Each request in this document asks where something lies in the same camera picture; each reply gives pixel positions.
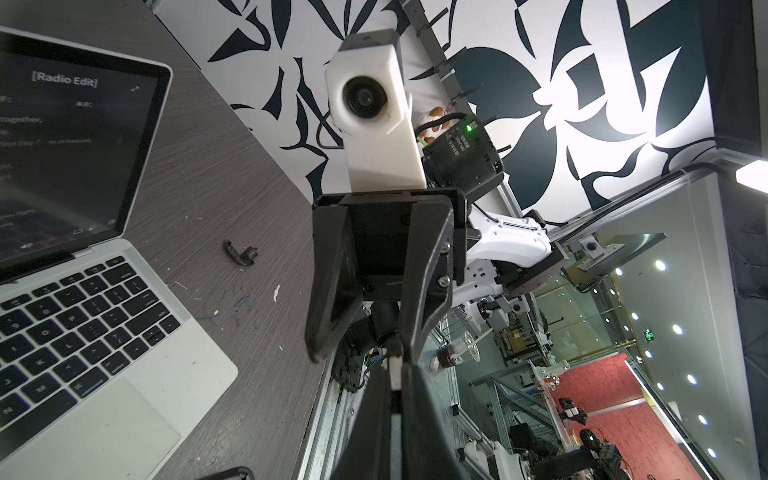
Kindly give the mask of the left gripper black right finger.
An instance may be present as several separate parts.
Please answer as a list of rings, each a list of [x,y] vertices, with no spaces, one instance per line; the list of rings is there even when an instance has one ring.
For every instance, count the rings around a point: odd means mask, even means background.
[[[402,367],[403,479],[464,479],[465,472],[443,435],[422,370]]]

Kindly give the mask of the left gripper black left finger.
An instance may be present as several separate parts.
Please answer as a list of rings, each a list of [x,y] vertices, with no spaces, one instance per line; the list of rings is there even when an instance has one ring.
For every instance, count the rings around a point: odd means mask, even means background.
[[[392,391],[388,371],[372,370],[358,415],[331,479],[390,478]]]

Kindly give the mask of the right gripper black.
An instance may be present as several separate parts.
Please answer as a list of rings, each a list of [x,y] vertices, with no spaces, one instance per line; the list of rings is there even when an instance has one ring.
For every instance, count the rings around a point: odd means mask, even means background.
[[[403,361],[418,362],[449,308],[450,293],[438,280],[465,281],[467,216],[466,197],[455,188],[320,197],[312,215],[309,359],[319,363],[330,356],[363,299],[401,298]]]

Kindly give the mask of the silver laptop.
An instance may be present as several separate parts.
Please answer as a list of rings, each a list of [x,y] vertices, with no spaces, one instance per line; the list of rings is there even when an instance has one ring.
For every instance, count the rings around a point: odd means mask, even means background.
[[[172,78],[1,31],[5,479],[150,479],[237,376],[124,236]]]

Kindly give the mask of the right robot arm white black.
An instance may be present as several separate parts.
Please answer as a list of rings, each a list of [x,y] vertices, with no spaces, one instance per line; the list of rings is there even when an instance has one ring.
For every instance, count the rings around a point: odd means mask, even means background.
[[[400,307],[393,338],[417,358],[428,331],[446,311],[517,287],[468,280],[467,268],[490,261],[521,269],[555,256],[535,217],[491,216],[476,194],[502,177],[483,124],[455,112],[444,132],[419,148],[405,118],[352,121],[345,135],[351,189],[320,197],[313,208],[314,278],[305,344],[312,361],[339,345],[364,302]]]

